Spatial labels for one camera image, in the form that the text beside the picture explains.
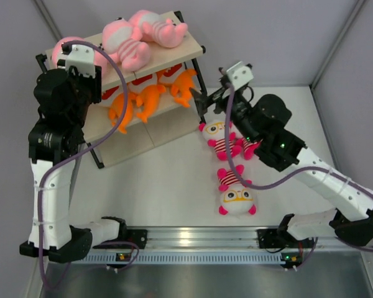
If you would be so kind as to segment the white panda plush face down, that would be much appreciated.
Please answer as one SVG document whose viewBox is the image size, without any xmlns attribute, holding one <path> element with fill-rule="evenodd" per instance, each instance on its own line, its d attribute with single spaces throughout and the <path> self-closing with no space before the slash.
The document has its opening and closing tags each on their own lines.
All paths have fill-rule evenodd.
<svg viewBox="0 0 373 298">
<path fill-rule="evenodd" d="M 242 147 L 242 155 L 245 160 L 250 160 L 254 156 L 255 150 L 259 147 L 260 142 L 250 142 L 245 138 L 236 140 L 236 145 Z"/>
</svg>

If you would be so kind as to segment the white panda plush with glasses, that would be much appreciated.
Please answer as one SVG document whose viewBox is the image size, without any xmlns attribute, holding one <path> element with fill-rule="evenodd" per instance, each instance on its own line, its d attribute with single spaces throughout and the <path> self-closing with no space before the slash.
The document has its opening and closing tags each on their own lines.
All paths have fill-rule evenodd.
<svg viewBox="0 0 373 298">
<path fill-rule="evenodd" d="M 202 133 L 203 138 L 206 140 L 207 145 L 214 150 L 215 155 L 220 161 L 227 160 L 225 128 L 226 124 L 221 120 L 213 120 L 207 123 L 202 122 L 198 126 L 198 129 Z M 242 147 L 234 143 L 236 139 L 236 134 L 234 132 L 230 132 L 228 137 L 230 141 L 229 149 L 231 152 L 231 157 L 233 158 L 242 152 Z"/>
</svg>

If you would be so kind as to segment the orange shark plush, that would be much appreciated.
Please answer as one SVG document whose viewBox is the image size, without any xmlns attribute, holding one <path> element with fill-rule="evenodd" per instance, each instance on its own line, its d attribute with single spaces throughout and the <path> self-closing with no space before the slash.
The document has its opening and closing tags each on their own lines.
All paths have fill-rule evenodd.
<svg viewBox="0 0 373 298">
<path fill-rule="evenodd" d="M 142 107 L 136 117 L 146 124 L 158 109 L 160 96 L 166 92 L 166 87 L 158 82 L 157 74 L 152 73 L 129 82 L 128 89 L 135 95 L 136 106 Z"/>
<path fill-rule="evenodd" d="M 120 87 L 116 86 L 111 89 L 106 90 L 102 95 L 102 100 L 109 100 L 112 99 L 111 105 L 108 111 L 108 118 L 111 121 L 111 125 L 114 127 L 118 120 L 121 118 L 124 103 L 127 103 L 127 109 L 125 111 L 124 117 L 122 118 L 122 122 L 119 124 L 117 129 L 126 134 L 127 130 L 126 127 L 128 126 L 129 122 L 134 117 L 134 106 L 133 101 L 136 100 L 136 94 L 130 92 L 128 89 L 126 92 L 120 91 Z"/>
<path fill-rule="evenodd" d="M 169 88 L 174 102 L 189 108 L 193 98 L 190 88 L 195 89 L 193 77 L 197 75 L 194 69 L 186 68 L 183 63 L 176 64 L 157 72 L 158 82 Z"/>
</svg>

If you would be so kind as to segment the white panda plush front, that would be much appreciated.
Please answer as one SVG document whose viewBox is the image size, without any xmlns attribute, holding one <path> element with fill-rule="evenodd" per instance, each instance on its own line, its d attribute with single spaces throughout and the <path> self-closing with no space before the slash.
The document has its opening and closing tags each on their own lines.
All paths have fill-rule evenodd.
<svg viewBox="0 0 373 298">
<path fill-rule="evenodd" d="M 220 168 L 217 170 L 216 175 L 220 192 L 219 214 L 234 216 L 255 215 L 257 207 L 252 190 L 241 183 L 231 169 Z"/>
</svg>

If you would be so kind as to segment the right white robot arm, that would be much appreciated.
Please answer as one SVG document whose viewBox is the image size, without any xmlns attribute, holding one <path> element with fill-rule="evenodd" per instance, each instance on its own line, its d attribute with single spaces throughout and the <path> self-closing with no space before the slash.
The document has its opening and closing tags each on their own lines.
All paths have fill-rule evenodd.
<svg viewBox="0 0 373 298">
<path fill-rule="evenodd" d="M 279 242 L 293 246 L 306 238 L 336 237 L 347 246 L 370 252 L 373 190 L 355 183 L 325 163 L 302 139 L 286 130 L 292 113 L 281 98 L 266 94 L 251 105 L 242 95 L 243 90 L 227 84 L 210 95 L 194 89 L 190 91 L 199 114 L 205 114 L 209 106 L 215 106 L 215 112 L 225 113 L 225 155 L 232 171 L 236 166 L 231 158 L 230 125 L 236 126 L 247 141 L 259 142 L 255 150 L 259 160 L 284 175 L 264 186 L 253 185 L 240 174 L 236 174 L 237 179 L 251 189 L 268 190 L 296 178 L 333 206 L 320 213 L 286 215 L 277 229 Z"/>
</svg>

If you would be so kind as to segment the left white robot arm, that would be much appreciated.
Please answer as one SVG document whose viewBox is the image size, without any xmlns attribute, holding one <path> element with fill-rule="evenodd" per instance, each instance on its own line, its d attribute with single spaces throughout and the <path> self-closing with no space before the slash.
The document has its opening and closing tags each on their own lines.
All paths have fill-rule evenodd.
<svg viewBox="0 0 373 298">
<path fill-rule="evenodd" d="M 69 263 L 104 242 L 123 247 L 128 240 L 123 219 L 102 217 L 80 227 L 69 223 L 71 181 L 85 142 L 82 128 L 90 105 L 101 100 L 101 67 L 48 70 L 37 78 L 34 96 L 39 119 L 28 136 L 34 214 L 29 238 L 20 244 L 19 253 Z"/>
</svg>

